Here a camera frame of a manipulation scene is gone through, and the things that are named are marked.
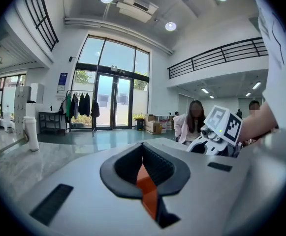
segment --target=long dark hair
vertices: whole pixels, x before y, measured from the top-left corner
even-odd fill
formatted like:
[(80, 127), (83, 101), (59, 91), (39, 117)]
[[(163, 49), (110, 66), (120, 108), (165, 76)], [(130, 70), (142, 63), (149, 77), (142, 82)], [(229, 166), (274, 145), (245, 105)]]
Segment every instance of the long dark hair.
[(205, 115), (204, 115), (204, 108), (202, 106), (202, 103), (199, 100), (194, 100), (193, 102), (190, 103), (189, 112), (187, 116), (187, 125), (189, 127), (189, 132), (194, 133), (195, 131), (194, 119), (195, 118), (192, 116), (192, 106), (195, 103), (199, 105), (202, 109), (201, 115), (197, 118), (197, 132), (200, 133), (201, 127), (204, 126)]

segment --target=black railing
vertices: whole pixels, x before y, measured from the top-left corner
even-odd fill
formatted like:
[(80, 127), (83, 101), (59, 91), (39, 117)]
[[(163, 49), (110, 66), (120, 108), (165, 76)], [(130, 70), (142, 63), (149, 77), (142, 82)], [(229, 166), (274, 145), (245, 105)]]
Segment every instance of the black railing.
[(223, 45), (168, 68), (169, 79), (226, 62), (268, 55), (262, 37)]
[(33, 20), (35, 28), (39, 31), (44, 42), (53, 50), (56, 43), (59, 42), (55, 34), (44, 0), (25, 0), (26, 6)]

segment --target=pipe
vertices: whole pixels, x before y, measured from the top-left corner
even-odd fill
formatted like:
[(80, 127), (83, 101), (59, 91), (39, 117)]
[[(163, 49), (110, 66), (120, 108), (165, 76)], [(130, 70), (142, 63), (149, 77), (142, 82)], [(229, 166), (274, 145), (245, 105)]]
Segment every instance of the pipe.
[(64, 18), (64, 23), (66, 25), (81, 25), (81, 26), (89, 26), (89, 27), (99, 27), (99, 28), (108, 28), (116, 31), (123, 32), (125, 34), (131, 35), (133, 37), (136, 37), (138, 39), (143, 40), (144, 42), (149, 43), (152, 46), (157, 47), (158, 49), (162, 50), (163, 52), (172, 55), (173, 51), (169, 48), (165, 47), (164, 45), (150, 39), (149, 37), (146, 37), (134, 30), (131, 30), (130, 28), (123, 27), (118, 24), (110, 23), (110, 22), (104, 22), (102, 20), (97, 19), (87, 19), (87, 18)]

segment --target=black coat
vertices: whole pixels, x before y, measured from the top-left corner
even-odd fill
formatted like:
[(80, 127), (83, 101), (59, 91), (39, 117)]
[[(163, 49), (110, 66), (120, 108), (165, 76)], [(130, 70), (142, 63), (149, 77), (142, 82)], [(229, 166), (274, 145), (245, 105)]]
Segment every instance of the black coat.
[(85, 103), (85, 98), (84, 98), (84, 95), (82, 94), (80, 96), (80, 99), (79, 99), (79, 106), (78, 106), (78, 112), (80, 113), (81, 116), (83, 116), (85, 113), (85, 109), (84, 109), (84, 103)]
[(90, 97), (89, 97), (88, 93), (85, 96), (83, 108), (84, 108), (84, 115), (89, 116), (89, 114), (90, 114)]

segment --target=white jacket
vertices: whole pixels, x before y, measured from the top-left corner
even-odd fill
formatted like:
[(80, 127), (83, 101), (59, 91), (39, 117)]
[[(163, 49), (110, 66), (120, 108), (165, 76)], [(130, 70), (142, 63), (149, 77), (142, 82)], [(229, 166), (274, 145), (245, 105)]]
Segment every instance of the white jacket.
[(173, 118), (173, 125), (175, 130), (175, 137), (179, 137), (179, 143), (184, 143), (186, 141), (186, 137), (189, 131), (189, 127), (187, 124), (187, 114), (183, 114), (180, 116), (175, 116)]

